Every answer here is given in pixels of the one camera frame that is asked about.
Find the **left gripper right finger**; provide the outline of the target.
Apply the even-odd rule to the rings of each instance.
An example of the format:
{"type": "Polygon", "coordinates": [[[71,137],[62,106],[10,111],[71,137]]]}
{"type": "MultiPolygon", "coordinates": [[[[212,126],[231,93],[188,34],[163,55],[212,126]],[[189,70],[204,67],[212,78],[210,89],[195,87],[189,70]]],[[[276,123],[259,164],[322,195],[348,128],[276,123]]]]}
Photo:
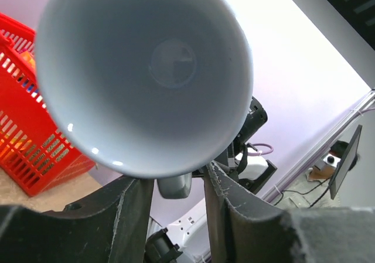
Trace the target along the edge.
{"type": "Polygon", "coordinates": [[[213,262],[373,262],[374,209],[281,210],[214,162],[204,173],[213,262]]]}

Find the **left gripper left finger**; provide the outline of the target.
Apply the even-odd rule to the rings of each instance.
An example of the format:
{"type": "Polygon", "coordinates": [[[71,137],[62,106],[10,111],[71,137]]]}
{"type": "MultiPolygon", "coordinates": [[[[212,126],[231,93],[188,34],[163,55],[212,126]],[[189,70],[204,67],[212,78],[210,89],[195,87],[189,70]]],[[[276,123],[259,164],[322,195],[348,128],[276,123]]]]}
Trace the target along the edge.
{"type": "Polygon", "coordinates": [[[152,179],[119,177],[63,211],[1,206],[1,262],[142,262],[152,179]]]}

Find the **grey mug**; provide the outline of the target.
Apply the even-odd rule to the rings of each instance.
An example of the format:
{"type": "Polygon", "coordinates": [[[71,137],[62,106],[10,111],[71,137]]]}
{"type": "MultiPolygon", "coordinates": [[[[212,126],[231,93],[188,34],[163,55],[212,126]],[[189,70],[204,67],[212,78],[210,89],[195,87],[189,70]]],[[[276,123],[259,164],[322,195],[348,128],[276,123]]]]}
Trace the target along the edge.
{"type": "Polygon", "coordinates": [[[49,0],[35,55],[66,138],[166,199],[188,197],[252,100],[251,49],[226,0],[49,0]]]}

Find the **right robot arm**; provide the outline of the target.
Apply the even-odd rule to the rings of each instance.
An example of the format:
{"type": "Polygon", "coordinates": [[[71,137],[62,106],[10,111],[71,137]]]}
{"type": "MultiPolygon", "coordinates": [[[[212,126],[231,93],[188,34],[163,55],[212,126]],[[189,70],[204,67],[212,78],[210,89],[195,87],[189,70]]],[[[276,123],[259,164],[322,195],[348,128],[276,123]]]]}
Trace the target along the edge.
{"type": "MultiPolygon", "coordinates": [[[[216,163],[230,178],[252,193],[258,192],[277,169],[264,157],[273,153],[271,145],[248,141],[267,121],[264,107],[252,98],[239,134],[225,153],[216,158],[216,163]]],[[[159,231],[156,226],[157,222],[150,219],[143,262],[176,262],[189,244],[202,242],[208,233],[205,199],[159,231]]]]}

